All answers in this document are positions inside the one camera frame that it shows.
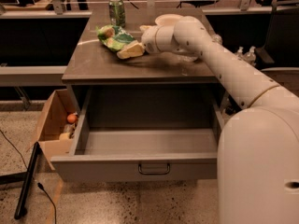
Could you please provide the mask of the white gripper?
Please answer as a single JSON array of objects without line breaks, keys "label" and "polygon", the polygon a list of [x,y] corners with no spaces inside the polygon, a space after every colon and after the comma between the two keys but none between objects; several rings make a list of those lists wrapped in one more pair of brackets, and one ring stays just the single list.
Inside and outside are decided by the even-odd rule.
[{"label": "white gripper", "polygon": [[148,53],[162,53],[173,52],[178,48],[178,42],[174,38],[173,26],[141,25],[139,29],[143,34],[141,43],[145,48],[138,41],[133,41],[117,52],[120,59],[125,60],[142,56],[145,50]]}]

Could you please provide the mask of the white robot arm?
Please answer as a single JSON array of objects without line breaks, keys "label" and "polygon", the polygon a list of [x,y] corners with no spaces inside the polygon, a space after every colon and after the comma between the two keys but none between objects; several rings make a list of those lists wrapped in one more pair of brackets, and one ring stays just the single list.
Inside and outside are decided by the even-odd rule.
[{"label": "white robot arm", "polygon": [[216,42],[194,17],[149,26],[149,53],[201,59],[240,110],[218,146],[220,224],[299,224],[299,98]]}]

